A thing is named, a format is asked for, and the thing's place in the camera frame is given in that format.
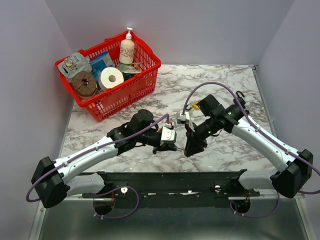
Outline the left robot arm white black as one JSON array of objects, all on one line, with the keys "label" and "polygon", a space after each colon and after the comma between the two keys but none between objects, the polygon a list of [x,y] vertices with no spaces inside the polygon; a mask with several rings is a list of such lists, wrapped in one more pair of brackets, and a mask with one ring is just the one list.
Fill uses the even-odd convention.
[{"label": "left robot arm white black", "polygon": [[130,121],[112,129],[96,143],[72,155],[55,160],[42,158],[31,178],[32,190],[45,208],[52,208],[66,197],[92,193],[104,198],[110,194],[111,185],[100,173],[85,175],[96,164],[114,158],[136,147],[137,143],[153,147],[153,151],[176,151],[177,133],[168,114],[161,117],[165,124],[146,109],[139,110]]}]

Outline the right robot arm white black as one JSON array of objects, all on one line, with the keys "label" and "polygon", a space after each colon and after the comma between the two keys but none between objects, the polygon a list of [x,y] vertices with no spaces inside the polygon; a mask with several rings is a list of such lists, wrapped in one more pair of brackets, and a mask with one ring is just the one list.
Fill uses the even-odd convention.
[{"label": "right robot arm white black", "polygon": [[250,116],[245,116],[236,103],[224,108],[209,94],[197,106],[207,119],[200,125],[186,121],[186,157],[203,152],[208,146],[206,139],[224,130],[250,144],[274,166],[266,171],[242,172],[230,183],[234,195],[241,196],[251,189],[274,189],[284,197],[293,198],[310,179],[313,154],[307,149],[298,151],[280,141]]}]

